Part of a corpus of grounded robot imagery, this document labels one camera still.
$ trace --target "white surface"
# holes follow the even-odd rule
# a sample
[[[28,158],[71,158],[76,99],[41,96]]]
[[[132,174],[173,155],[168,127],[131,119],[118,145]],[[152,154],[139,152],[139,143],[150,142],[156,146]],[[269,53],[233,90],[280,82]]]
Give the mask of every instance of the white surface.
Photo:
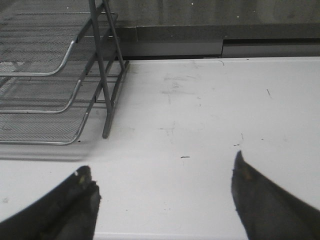
[[[238,150],[319,209],[319,77],[318,57],[132,61],[109,139],[93,109],[74,145],[0,145],[0,220],[89,165],[97,240],[247,239],[231,196]]]

